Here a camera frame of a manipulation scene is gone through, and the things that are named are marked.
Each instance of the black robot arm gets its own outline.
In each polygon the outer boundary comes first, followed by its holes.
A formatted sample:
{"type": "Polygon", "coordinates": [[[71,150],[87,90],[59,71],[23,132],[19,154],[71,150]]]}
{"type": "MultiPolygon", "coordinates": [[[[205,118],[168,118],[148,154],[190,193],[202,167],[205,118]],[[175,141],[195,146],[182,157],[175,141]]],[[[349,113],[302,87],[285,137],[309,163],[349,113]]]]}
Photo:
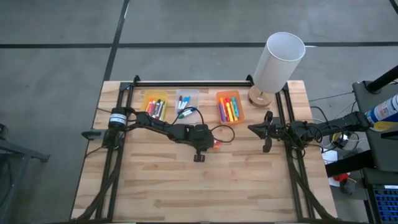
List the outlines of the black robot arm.
{"type": "Polygon", "coordinates": [[[205,156],[202,152],[206,152],[208,148],[214,146],[215,139],[213,134],[208,129],[206,124],[189,125],[189,124],[169,124],[167,122],[160,121],[152,118],[147,112],[137,112],[132,108],[114,108],[112,110],[111,119],[109,120],[108,130],[106,131],[103,139],[103,146],[110,147],[114,144],[114,140],[117,139],[117,134],[120,131],[131,131],[136,128],[145,128],[151,131],[155,131],[160,134],[166,135],[171,141],[176,143],[188,144],[196,149],[196,154],[193,158],[195,162],[204,162],[205,156]],[[129,126],[122,126],[112,122],[112,115],[117,110],[119,117],[128,117],[127,114],[136,115],[134,124],[129,126]]]}
{"type": "Polygon", "coordinates": [[[268,111],[263,123],[248,126],[261,139],[266,140],[263,152],[270,151],[272,147],[271,139],[288,141],[292,143],[293,148],[303,149],[314,139],[319,142],[324,136],[343,131],[366,131],[370,127],[372,127],[372,124],[366,119],[365,114],[357,111],[320,124],[293,121],[286,126],[281,126],[279,119],[273,119],[272,112],[268,111]]]}

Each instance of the wooden lamp base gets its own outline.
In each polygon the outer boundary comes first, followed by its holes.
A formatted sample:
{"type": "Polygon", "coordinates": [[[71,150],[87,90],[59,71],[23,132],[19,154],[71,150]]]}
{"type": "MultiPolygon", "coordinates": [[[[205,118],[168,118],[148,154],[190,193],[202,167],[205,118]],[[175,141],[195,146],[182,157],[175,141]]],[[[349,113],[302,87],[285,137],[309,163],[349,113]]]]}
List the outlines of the wooden lamp base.
{"type": "Polygon", "coordinates": [[[264,93],[256,86],[250,88],[248,96],[249,102],[257,107],[266,107],[274,100],[273,93],[264,93]]]}

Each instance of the yellow container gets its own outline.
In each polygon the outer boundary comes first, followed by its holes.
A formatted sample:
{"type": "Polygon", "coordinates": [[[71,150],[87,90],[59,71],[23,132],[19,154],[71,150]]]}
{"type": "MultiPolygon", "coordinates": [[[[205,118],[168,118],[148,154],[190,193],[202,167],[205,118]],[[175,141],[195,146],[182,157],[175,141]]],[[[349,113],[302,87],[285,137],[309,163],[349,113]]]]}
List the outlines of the yellow container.
{"type": "Polygon", "coordinates": [[[166,108],[167,108],[167,99],[168,99],[168,94],[166,91],[160,91],[160,90],[147,90],[144,93],[144,99],[142,100],[141,104],[141,111],[145,111],[148,107],[148,104],[150,102],[150,99],[153,99],[154,101],[157,102],[157,100],[164,101],[164,112],[162,112],[162,116],[160,117],[160,120],[164,120],[164,114],[166,114],[166,108]]]}

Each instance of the white lampshade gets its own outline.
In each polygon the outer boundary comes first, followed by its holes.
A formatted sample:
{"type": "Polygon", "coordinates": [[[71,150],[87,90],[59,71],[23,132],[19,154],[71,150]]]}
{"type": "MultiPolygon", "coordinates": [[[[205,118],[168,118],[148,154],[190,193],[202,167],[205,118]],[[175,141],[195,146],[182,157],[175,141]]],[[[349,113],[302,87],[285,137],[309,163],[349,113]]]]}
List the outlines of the white lampshade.
{"type": "Polygon", "coordinates": [[[285,85],[305,54],[305,45],[287,32],[272,34],[254,72],[254,85],[265,93],[277,93],[285,85]]]}

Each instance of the orange container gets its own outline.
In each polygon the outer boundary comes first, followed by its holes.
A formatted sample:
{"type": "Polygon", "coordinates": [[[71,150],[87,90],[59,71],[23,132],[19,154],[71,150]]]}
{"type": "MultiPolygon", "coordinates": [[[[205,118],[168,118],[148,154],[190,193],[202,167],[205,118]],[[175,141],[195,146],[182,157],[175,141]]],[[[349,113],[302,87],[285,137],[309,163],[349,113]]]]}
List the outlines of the orange container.
{"type": "Polygon", "coordinates": [[[221,124],[239,124],[240,122],[244,121],[244,113],[243,113],[243,107],[242,107],[242,103],[241,103],[241,97],[239,95],[239,92],[236,90],[233,91],[222,91],[222,92],[218,92],[216,94],[216,102],[217,102],[217,110],[218,110],[218,116],[220,117],[220,123],[221,124]],[[218,106],[218,103],[220,103],[220,98],[223,98],[225,101],[225,98],[229,98],[229,100],[232,101],[232,97],[236,98],[236,104],[238,106],[238,110],[239,110],[239,117],[237,117],[237,121],[223,121],[221,118],[221,111],[220,111],[220,107],[218,106]]]}

